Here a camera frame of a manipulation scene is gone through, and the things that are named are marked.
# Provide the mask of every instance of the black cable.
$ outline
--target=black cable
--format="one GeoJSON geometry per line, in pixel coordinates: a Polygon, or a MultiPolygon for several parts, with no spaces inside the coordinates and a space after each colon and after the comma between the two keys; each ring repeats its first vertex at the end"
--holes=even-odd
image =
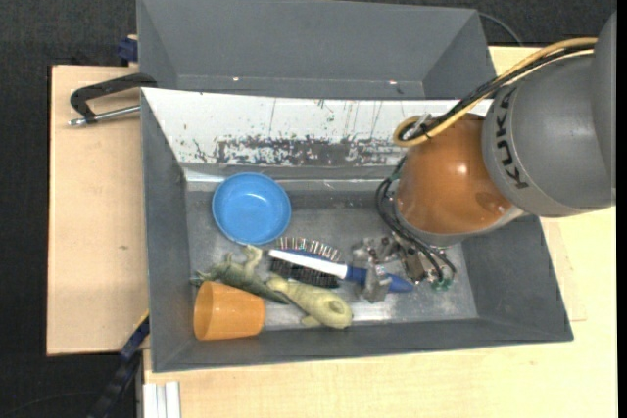
{"type": "MultiPolygon", "coordinates": [[[[410,242],[416,248],[416,250],[419,253],[422,253],[429,260],[429,262],[431,263],[431,265],[433,266],[433,268],[436,271],[436,274],[438,276],[438,281],[442,282],[444,280],[444,273],[442,272],[442,267],[440,266],[440,264],[435,260],[435,258],[431,254],[431,251],[429,250],[429,247],[427,245],[423,244],[422,242],[420,242],[416,237],[412,236],[403,227],[403,224],[401,223],[401,221],[399,221],[398,218],[396,218],[395,216],[392,215],[392,213],[387,212],[386,209],[383,208],[383,201],[388,198],[388,194],[387,194],[388,189],[392,185],[393,181],[396,179],[396,175],[401,170],[401,167],[403,166],[403,163],[405,163],[405,159],[406,158],[403,157],[399,161],[397,166],[395,167],[393,174],[391,176],[388,176],[387,178],[385,178],[379,184],[379,186],[377,187],[376,192],[375,192],[377,212],[379,213],[379,215],[381,216],[381,218],[383,219],[385,224],[388,225],[392,229],[393,232],[395,232],[397,235],[399,235],[404,240],[410,242]]],[[[452,272],[453,272],[453,274],[455,276],[455,274],[457,272],[455,267],[452,266],[451,270],[452,270],[452,272]]]]}
{"type": "Polygon", "coordinates": [[[503,30],[505,30],[507,32],[507,34],[516,42],[516,44],[518,44],[520,47],[522,47],[524,45],[524,43],[522,42],[522,38],[518,36],[518,34],[513,31],[513,29],[508,25],[505,24],[505,22],[503,22],[502,20],[499,20],[498,18],[495,18],[494,16],[490,16],[486,13],[479,13],[479,16],[485,20],[488,20],[489,22],[492,22],[494,24],[497,24],[498,26],[500,26],[503,30]]]}

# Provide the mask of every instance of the toy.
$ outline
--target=toy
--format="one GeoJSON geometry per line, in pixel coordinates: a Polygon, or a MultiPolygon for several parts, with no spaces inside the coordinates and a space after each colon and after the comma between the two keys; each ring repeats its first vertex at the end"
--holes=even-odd
{"type": "Polygon", "coordinates": [[[325,326],[344,329],[353,322],[353,312],[349,305],[331,291],[296,281],[287,281],[273,276],[266,284],[304,310],[308,315],[301,322],[308,326],[325,326]]]}
{"type": "Polygon", "coordinates": [[[233,253],[229,253],[224,261],[214,265],[209,273],[197,271],[197,277],[191,280],[192,284],[200,286],[205,281],[220,280],[228,286],[243,289],[273,302],[289,303],[283,296],[264,284],[262,278],[255,273],[255,268],[262,259],[262,250],[249,245],[242,252],[246,256],[244,263],[233,262],[233,253]]]}

